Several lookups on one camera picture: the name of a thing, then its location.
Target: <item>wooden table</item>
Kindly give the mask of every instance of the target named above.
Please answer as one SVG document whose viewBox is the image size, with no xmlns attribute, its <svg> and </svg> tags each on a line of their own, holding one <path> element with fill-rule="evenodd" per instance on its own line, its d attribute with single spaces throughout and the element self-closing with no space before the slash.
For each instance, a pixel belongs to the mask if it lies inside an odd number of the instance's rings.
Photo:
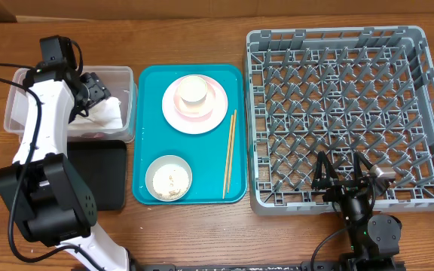
<svg viewBox="0 0 434 271">
<path fill-rule="evenodd" d="M 274 17 L 221 20 L 144 20 L 90 23 L 0 24 L 0 62 L 35 65 L 41 60 L 38 40 L 64 35 L 81 45 L 86 65 L 128 65 L 136 80 L 155 64 L 226 62 L 242 70 L 245 37 L 253 29 L 333 26 L 418 25 L 428 38 L 434 62 L 434 14 Z M 0 68 L 11 79 L 14 69 Z M 3 130 L 9 87 L 0 83 L 0 168 L 11 164 L 18 149 L 15 135 Z M 128 148 L 131 176 L 133 145 Z M 397 214 L 403 223 L 401 254 L 409 270 L 434 270 L 434 212 Z M 121 212 L 100 212 L 99 223 L 141 263 L 262 264 L 300 263 L 342 223 L 334 215 L 259 217 L 249 195 L 232 205 L 144 206 L 131 193 Z M 0 270 L 68 270 L 78 262 L 62 253 L 41 263 L 19 262 L 8 247 L 8 210 L 0 198 Z M 17 232 L 24 255 L 46 251 Z M 349 251 L 345 235 L 327 244 L 320 260 Z"/>
</svg>

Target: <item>wooden chopstick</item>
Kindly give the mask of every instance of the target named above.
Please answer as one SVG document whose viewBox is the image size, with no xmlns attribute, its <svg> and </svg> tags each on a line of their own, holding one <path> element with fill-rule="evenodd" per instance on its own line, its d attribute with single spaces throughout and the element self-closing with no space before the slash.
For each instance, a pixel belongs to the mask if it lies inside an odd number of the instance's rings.
<svg viewBox="0 0 434 271">
<path fill-rule="evenodd" d="M 231 126 L 229 127 L 229 141 L 227 143 L 227 157 L 225 158 L 225 173 L 224 173 L 224 190 L 222 191 L 222 199 L 225 199 L 225 186 L 227 185 L 227 169 L 229 167 L 229 150 L 231 149 L 232 126 L 234 125 L 234 116 L 231 116 Z"/>
<path fill-rule="evenodd" d="M 231 158 L 229 161 L 229 176 L 227 177 L 227 193 L 231 188 L 231 176 L 232 176 L 232 158 L 234 158 L 234 138 L 235 138 L 235 123 L 237 122 L 237 109 L 234 110 L 234 125 L 232 127 L 232 140 L 231 140 Z"/>
</svg>

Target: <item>blue tray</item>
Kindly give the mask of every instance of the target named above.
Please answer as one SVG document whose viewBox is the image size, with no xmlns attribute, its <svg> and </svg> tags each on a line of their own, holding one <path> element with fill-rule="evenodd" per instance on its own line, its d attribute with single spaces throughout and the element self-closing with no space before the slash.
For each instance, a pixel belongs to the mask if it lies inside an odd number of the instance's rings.
<svg viewBox="0 0 434 271">
<path fill-rule="evenodd" d="M 227 93 L 225 119 L 212 131 L 188 135 L 171 127 L 162 112 L 162 98 L 174 80 L 185 75 L 206 75 L 218 81 Z M 247 191 L 246 127 L 243 77 L 232 65 L 155 65 L 139 78 L 136 112 L 135 157 L 133 161 L 133 195 L 143 204 L 231 203 Z M 237 109 L 231 189 L 222 199 L 225 157 L 231 115 Z M 145 186 L 145 173 L 158 157 L 173 154 L 187 161 L 192 169 L 190 190 L 175 202 L 161 202 Z"/>
</svg>

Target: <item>plastic dish rack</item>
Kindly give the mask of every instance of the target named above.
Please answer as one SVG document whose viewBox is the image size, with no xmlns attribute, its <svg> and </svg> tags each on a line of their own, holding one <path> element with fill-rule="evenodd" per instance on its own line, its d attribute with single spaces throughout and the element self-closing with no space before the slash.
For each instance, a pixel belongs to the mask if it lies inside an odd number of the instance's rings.
<svg viewBox="0 0 434 271">
<path fill-rule="evenodd" d="M 260 30 L 246 46 L 254 212 L 332 212 L 310 188 L 317 153 L 351 178 L 353 150 L 397 172 L 376 210 L 434 210 L 434 68 L 422 29 Z"/>
</svg>

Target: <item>wire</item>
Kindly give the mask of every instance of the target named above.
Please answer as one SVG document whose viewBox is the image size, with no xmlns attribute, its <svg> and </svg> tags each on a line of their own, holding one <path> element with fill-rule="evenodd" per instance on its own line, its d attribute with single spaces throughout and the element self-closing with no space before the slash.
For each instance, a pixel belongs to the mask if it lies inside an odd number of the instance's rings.
<svg viewBox="0 0 434 271">
<path fill-rule="evenodd" d="M 335 202 L 331 202 L 331 206 L 332 206 L 332 209 L 335 211 L 336 216 L 338 218 L 341 218 L 341 216 L 338 213 L 338 210 L 336 210 Z"/>
<path fill-rule="evenodd" d="M 0 66 L 2 67 L 13 67 L 13 68 L 25 68 L 25 69 L 33 69 L 33 67 L 31 66 L 27 66 L 27 65 L 18 65 L 18 64 L 10 64 L 10 63 L 0 63 Z M 42 256 L 39 257 L 34 257 L 34 258 L 28 258 L 23 256 L 16 247 L 16 244 L 14 243 L 14 233 L 13 233 L 13 228 L 14 228 L 14 219 L 16 217 L 16 206 L 17 206 L 17 202 L 18 202 L 18 198 L 20 197 L 20 192 L 21 192 L 21 185 L 23 183 L 24 178 L 26 177 L 26 172 L 28 171 L 28 167 L 29 164 L 31 163 L 31 159 L 33 157 L 33 154 L 35 153 L 35 149 L 36 149 L 36 141 L 38 139 L 38 134 L 39 134 L 39 128 L 41 125 L 41 101 L 38 98 L 38 96 L 36 95 L 36 93 L 32 92 L 30 89 L 18 84 L 18 83 L 14 83 L 13 81 L 9 81 L 9 80 L 5 80 L 3 78 L 0 78 L 0 82 L 5 83 L 5 84 L 10 84 L 11 86 L 15 86 L 15 87 L 19 87 L 22 90 L 25 90 L 27 93 L 29 93 L 36 101 L 36 106 L 38 107 L 38 114 L 36 116 L 36 124 L 35 124 L 35 130 L 33 132 L 33 137 L 31 140 L 31 143 L 29 144 L 29 153 L 28 153 L 28 157 L 26 158 L 26 161 L 23 165 L 23 168 L 21 169 L 20 172 L 20 176 L 18 178 L 17 181 L 17 186 L 16 186 L 16 193 L 14 194 L 14 198 L 13 198 L 13 202 L 12 202 L 12 206 L 11 206 L 11 211 L 10 211 L 10 215 L 9 215 L 9 221 L 8 221 L 8 242 L 9 242 L 9 246 L 11 251 L 13 252 L 14 256 L 16 256 L 16 258 L 18 258 L 19 260 L 25 262 L 25 263 L 36 263 L 39 262 L 41 260 L 47 259 L 53 255 L 55 255 L 58 252 L 64 251 L 66 249 L 73 249 L 75 251 L 75 253 L 81 253 L 81 255 L 83 257 L 85 257 L 85 259 L 87 259 L 87 261 L 93 266 L 95 267 L 97 270 L 99 271 L 104 271 L 103 268 L 101 268 L 91 257 L 90 255 L 84 251 L 83 249 L 81 249 L 79 246 L 77 245 L 64 245 L 62 247 L 56 248 L 53 251 L 50 251 L 46 254 L 43 254 Z"/>
<path fill-rule="evenodd" d="M 70 41 L 76 47 L 76 49 L 78 49 L 78 54 L 80 55 L 79 64 L 78 64 L 78 70 L 77 70 L 77 73 L 78 73 L 78 76 L 79 76 L 83 72 L 83 55 L 81 54 L 80 45 L 78 45 L 78 43 L 76 43 L 76 41 L 72 41 L 72 40 L 70 40 Z"/>
<path fill-rule="evenodd" d="M 353 225 L 349 224 L 346 227 L 334 232 L 333 234 L 331 234 L 330 236 L 326 237 L 318 246 L 317 248 L 314 250 L 313 256 L 310 258 L 310 270 L 311 271 L 315 271 L 314 269 L 314 261 L 316 260 L 316 256 L 317 256 L 317 252 L 321 249 L 321 247 L 327 243 L 327 241 L 335 238 L 336 236 L 342 234 L 343 232 L 349 230 Z"/>
<path fill-rule="evenodd" d="M 319 252 L 319 250 L 321 249 L 321 247 L 324 246 L 324 244 L 326 244 L 327 241 L 335 238 L 336 236 L 340 235 L 341 233 L 349 230 L 351 227 L 354 227 L 356 225 L 361 224 L 363 221 L 365 221 L 366 219 L 368 219 L 368 217 L 370 215 L 373 214 L 373 208 L 374 208 L 374 204 L 376 203 L 376 189 L 374 188 L 374 179 L 370 178 L 370 182 L 369 182 L 369 186 L 368 188 L 366 188 L 366 190 L 368 190 L 371 187 L 372 190 L 372 198 L 371 198 L 371 205 L 369 206 L 369 211 L 368 213 L 366 213 L 366 215 L 363 215 L 358 221 L 347 225 L 346 227 L 336 231 L 335 233 L 331 234 L 330 236 L 326 237 L 314 250 L 313 256 L 310 259 L 310 271 L 315 271 L 314 269 L 314 262 L 316 261 L 316 256 L 317 256 L 317 252 Z M 336 214 L 337 214 L 337 210 L 335 208 L 334 202 L 332 202 L 332 208 L 335 210 Z"/>
</svg>

